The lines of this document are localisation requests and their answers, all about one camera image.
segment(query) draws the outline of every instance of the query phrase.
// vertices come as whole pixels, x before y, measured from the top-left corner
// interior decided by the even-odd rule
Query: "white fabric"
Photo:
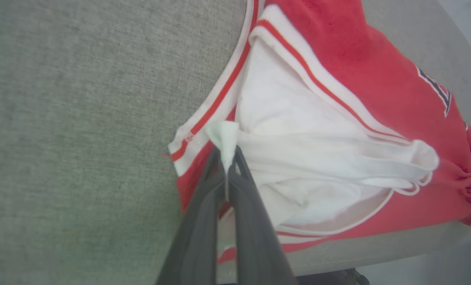
[[[258,8],[254,9],[255,2],[258,3]],[[244,69],[246,64],[243,65],[240,71],[237,71],[237,65],[240,60],[244,61],[244,49],[246,42],[251,31],[252,19],[254,16],[259,15],[260,11],[263,10],[262,0],[248,0],[246,2],[246,16],[240,32],[239,41],[234,49],[227,66],[219,76],[218,81],[212,90],[209,92],[207,98],[196,112],[183,124],[176,132],[174,141],[168,145],[168,149],[171,154],[179,152],[181,148],[185,147],[183,154],[176,160],[174,159],[174,167],[176,169],[178,177],[183,176],[186,171],[191,167],[193,161],[199,154],[199,152],[209,142],[209,137],[205,133],[205,128],[202,128],[199,132],[194,133],[193,129],[203,119],[206,112],[212,107],[213,103],[217,101],[222,93],[222,90],[226,90],[224,99],[221,100],[219,106],[216,108],[214,114],[209,116],[208,122],[215,122],[225,120],[227,115],[233,110],[237,103],[237,97],[240,93],[240,85]],[[230,77],[235,76],[235,80],[232,84],[229,84]]]
[[[212,143],[219,149],[225,174],[232,165],[237,145],[239,124],[229,121],[212,122],[205,126],[205,132]]]
[[[416,194],[439,164],[423,141],[369,137],[259,39],[248,58],[236,121],[237,144],[272,224],[287,232],[347,230],[378,211],[393,192]],[[234,126],[218,123],[208,135],[221,150],[226,143],[232,149]],[[221,243],[232,240],[232,227],[224,225],[232,222],[228,211],[220,220]]]

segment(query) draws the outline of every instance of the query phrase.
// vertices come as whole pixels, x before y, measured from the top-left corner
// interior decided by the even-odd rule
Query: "gray upholstery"
[[[471,124],[471,51],[434,0],[365,0],[369,23]],[[161,155],[236,45],[243,0],[0,0],[0,284],[151,284],[181,220]],[[326,242],[297,274],[471,238],[444,225]],[[234,278],[233,263],[219,271]]]

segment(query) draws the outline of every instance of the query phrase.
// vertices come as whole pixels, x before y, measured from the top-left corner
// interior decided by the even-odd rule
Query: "white cloth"
[[[231,161],[227,157],[233,157],[235,144],[240,146],[277,229],[320,234],[349,229],[373,215],[393,192],[416,194],[439,164],[423,141],[398,144],[369,137],[308,89],[259,39],[252,46],[235,121],[238,128],[218,122],[207,133],[226,160]],[[230,220],[231,211],[221,219],[221,231],[232,231],[223,225]]]

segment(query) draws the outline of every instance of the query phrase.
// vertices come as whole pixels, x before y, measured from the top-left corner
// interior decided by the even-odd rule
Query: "floor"
[[[471,285],[471,242],[356,270],[371,285]]]

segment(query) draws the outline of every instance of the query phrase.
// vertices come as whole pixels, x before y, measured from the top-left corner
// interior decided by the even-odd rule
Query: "gray fabric surface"
[[[0,0],[0,284],[154,282],[181,220],[161,153],[228,62],[245,7]],[[471,124],[471,51],[441,7],[364,7]],[[466,231],[452,222],[289,256],[298,274],[324,272],[423,253]],[[233,272],[225,264],[219,277]]]

